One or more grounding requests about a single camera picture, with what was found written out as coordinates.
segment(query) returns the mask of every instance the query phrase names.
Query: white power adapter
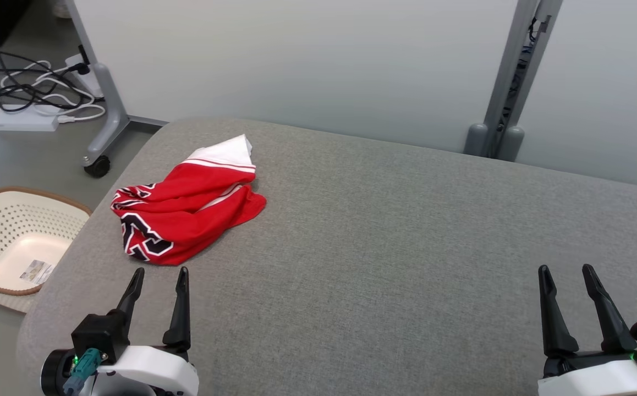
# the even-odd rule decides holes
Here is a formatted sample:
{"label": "white power adapter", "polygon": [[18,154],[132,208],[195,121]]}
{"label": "white power adapter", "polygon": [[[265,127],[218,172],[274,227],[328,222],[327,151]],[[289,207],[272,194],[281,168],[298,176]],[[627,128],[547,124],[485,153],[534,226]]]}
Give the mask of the white power adapter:
{"label": "white power adapter", "polygon": [[[19,104],[4,104],[4,108],[14,110],[22,107]],[[59,108],[50,105],[37,105],[47,113],[57,113]],[[35,105],[28,106],[24,110],[9,112],[0,108],[0,130],[15,130],[24,132],[54,132],[57,130],[59,120],[57,115],[41,115],[35,111]]]}

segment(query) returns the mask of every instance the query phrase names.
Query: caster wheel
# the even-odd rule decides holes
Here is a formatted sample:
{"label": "caster wheel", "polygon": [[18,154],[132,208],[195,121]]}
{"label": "caster wheel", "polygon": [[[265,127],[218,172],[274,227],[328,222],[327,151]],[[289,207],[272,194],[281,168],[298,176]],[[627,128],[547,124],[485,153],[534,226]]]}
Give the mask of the caster wheel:
{"label": "caster wheel", "polygon": [[95,178],[102,178],[111,170],[111,160],[107,156],[100,156],[92,165],[84,166],[84,171]]}

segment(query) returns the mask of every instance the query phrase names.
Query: cable connector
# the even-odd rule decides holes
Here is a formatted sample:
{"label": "cable connector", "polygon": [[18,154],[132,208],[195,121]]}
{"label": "cable connector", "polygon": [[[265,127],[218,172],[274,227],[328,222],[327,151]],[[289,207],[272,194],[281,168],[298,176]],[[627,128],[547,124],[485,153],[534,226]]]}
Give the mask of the cable connector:
{"label": "cable connector", "polygon": [[102,353],[96,348],[89,348],[74,366],[72,376],[64,383],[63,391],[67,396],[79,396],[86,380],[96,373],[101,365]]}
{"label": "cable connector", "polygon": [[57,117],[57,120],[60,124],[73,123],[75,121],[78,121],[76,117],[72,117],[71,115],[60,115],[59,117]]}
{"label": "cable connector", "polygon": [[91,71],[91,69],[89,68],[89,65],[83,62],[79,62],[73,66],[69,66],[67,70],[78,72],[80,75],[88,74]]}

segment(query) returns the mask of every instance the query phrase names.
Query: power strip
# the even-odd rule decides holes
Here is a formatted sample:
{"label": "power strip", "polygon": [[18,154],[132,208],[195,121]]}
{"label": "power strip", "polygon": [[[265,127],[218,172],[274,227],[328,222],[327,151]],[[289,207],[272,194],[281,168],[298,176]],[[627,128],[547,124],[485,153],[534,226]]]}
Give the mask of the power strip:
{"label": "power strip", "polygon": [[[64,63],[67,66],[72,67],[74,65],[78,65],[79,63],[83,63],[83,61],[84,59],[82,58],[81,54],[77,53],[77,55],[67,58]],[[76,77],[77,80],[79,80],[79,82],[84,86],[84,88],[86,88],[88,92],[91,92],[91,94],[95,98],[103,97],[103,92],[101,90],[101,86],[98,83],[98,79],[96,78],[94,70],[90,70],[89,73],[86,74],[79,74],[79,71],[75,70],[72,72],[72,74],[74,74],[74,77]]]}
{"label": "power strip", "polygon": [[[4,104],[4,108],[15,110],[22,107],[19,104]],[[42,111],[56,113],[59,108],[50,105],[37,105]],[[4,111],[0,108],[0,130],[14,130],[24,132],[54,132],[57,130],[59,120],[57,115],[41,115],[35,111],[35,106],[28,106],[24,110],[16,112]]]}

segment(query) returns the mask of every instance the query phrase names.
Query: green led light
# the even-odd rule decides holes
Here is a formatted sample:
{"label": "green led light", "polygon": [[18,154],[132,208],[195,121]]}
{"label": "green led light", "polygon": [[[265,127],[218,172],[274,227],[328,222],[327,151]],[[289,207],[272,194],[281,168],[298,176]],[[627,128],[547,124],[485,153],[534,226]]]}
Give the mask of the green led light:
{"label": "green led light", "polygon": [[69,368],[70,374],[74,372],[74,367],[76,367],[78,363],[79,363],[79,356],[74,355],[74,358],[72,359],[72,366]]}

